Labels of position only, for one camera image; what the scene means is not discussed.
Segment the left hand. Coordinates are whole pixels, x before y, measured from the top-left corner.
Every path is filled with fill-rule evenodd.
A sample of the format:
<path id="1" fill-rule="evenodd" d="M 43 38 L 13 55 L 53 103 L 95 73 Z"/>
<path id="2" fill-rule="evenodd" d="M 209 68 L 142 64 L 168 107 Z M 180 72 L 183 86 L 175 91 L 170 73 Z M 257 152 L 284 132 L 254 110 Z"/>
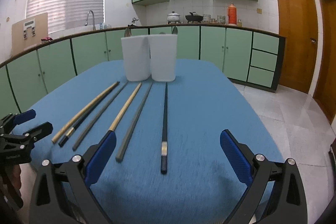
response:
<path id="1" fill-rule="evenodd" d="M 11 182 L 17 194 L 21 196 L 20 192 L 20 189 L 22 187 L 21 167 L 19 165 L 11 165 L 11 166 L 1 166 L 1 198 L 4 198 L 4 193 L 2 191 L 4 173 L 9 178 L 9 181 Z"/>

